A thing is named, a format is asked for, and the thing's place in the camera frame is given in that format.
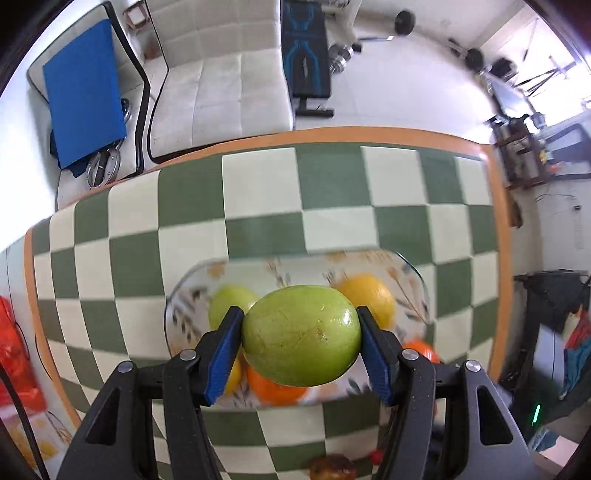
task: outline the chair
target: chair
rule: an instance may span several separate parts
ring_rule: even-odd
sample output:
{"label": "chair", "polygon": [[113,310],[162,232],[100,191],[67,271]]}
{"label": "chair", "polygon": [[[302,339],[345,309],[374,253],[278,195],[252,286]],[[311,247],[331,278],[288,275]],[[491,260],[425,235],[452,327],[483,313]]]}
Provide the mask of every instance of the chair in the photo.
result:
{"label": "chair", "polygon": [[[64,31],[45,51],[37,57],[27,71],[27,76],[35,90],[47,102],[47,89],[43,75],[43,66],[63,47],[78,35],[88,30],[101,20],[111,22],[113,47],[119,77],[119,92],[122,98],[131,103],[131,118],[126,123],[127,136],[121,148],[121,166],[117,179],[134,177],[144,171],[142,138],[145,119],[150,100],[150,84],[123,32],[111,2],[105,2],[93,8],[76,23]],[[71,171],[62,170],[57,190],[57,206],[63,208],[75,202],[90,190],[85,175],[74,177]]]}
{"label": "chair", "polygon": [[293,128],[280,0],[147,0],[168,64],[149,148],[170,154]]}

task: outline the cushion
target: cushion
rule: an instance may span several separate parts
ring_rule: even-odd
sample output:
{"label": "cushion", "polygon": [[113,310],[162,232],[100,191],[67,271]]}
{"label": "cushion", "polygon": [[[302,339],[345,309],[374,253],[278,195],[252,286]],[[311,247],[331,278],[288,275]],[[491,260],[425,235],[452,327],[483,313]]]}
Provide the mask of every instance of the cushion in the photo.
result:
{"label": "cushion", "polygon": [[291,130],[281,50],[246,51],[170,69],[150,130],[153,157]]}
{"label": "cushion", "polygon": [[147,0],[169,67],[281,45],[280,0]]}
{"label": "cushion", "polygon": [[125,138],[111,35],[102,20],[43,67],[61,168]]}

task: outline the checkered tablecloth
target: checkered tablecloth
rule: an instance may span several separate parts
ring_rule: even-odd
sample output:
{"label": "checkered tablecloth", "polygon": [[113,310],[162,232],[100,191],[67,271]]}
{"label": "checkered tablecloth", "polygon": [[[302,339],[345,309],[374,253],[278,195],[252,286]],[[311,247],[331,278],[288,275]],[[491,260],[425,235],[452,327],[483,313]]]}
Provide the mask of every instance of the checkered tablecloth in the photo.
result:
{"label": "checkered tablecloth", "polygon": [[[165,167],[60,210],[33,230],[41,321],[81,415],[123,360],[169,358],[167,295],[192,266],[225,258],[336,249],[398,251],[425,279],[446,362],[488,364],[498,259],[485,166],[401,145],[324,143],[213,155]],[[378,400],[364,394],[294,408],[204,412],[225,472],[307,478],[306,463],[344,453],[370,476]],[[171,478],[162,405],[154,404],[161,476]]]}

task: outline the yellow citrus fruit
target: yellow citrus fruit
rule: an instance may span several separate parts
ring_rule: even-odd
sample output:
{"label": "yellow citrus fruit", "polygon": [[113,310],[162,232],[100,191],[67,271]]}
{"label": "yellow citrus fruit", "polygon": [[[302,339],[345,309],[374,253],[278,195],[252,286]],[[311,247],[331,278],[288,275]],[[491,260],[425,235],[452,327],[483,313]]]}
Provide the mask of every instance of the yellow citrus fruit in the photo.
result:
{"label": "yellow citrus fruit", "polygon": [[396,301],[388,287],[369,273],[343,280],[336,289],[357,308],[365,305],[380,328],[392,328]]}
{"label": "yellow citrus fruit", "polygon": [[242,380],[242,367],[240,365],[240,360],[236,358],[232,365],[232,369],[230,370],[230,375],[226,382],[226,388],[223,389],[224,396],[232,395],[238,388],[238,385],[240,385],[240,380]]}

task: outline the green fruit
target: green fruit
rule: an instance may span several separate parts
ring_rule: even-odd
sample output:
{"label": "green fruit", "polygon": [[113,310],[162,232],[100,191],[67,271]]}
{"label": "green fruit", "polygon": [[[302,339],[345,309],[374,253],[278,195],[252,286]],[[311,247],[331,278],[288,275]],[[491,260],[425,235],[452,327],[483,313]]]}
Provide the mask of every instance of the green fruit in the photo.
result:
{"label": "green fruit", "polygon": [[217,329],[230,307],[240,307],[246,314],[257,300],[258,297],[248,288],[240,285],[224,285],[213,294],[209,301],[209,310],[207,311],[209,326],[214,330]]}
{"label": "green fruit", "polygon": [[246,361],[263,377],[292,387],[339,378],[361,348],[355,307],[339,291],[316,285],[265,295],[242,323]]}

